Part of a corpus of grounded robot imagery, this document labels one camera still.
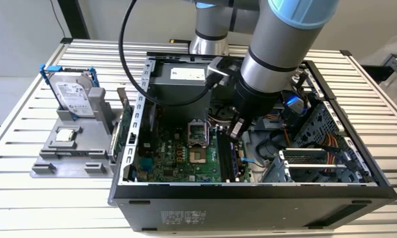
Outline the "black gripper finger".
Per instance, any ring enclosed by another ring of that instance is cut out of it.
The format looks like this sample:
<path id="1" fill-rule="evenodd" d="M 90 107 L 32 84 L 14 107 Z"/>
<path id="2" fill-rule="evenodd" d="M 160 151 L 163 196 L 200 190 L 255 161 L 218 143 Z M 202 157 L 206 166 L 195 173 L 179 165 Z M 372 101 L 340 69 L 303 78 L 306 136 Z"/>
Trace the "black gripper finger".
<path id="1" fill-rule="evenodd" d="M 235 117 L 226 132 L 228 141 L 238 142 L 250 126 L 251 118 Z"/>

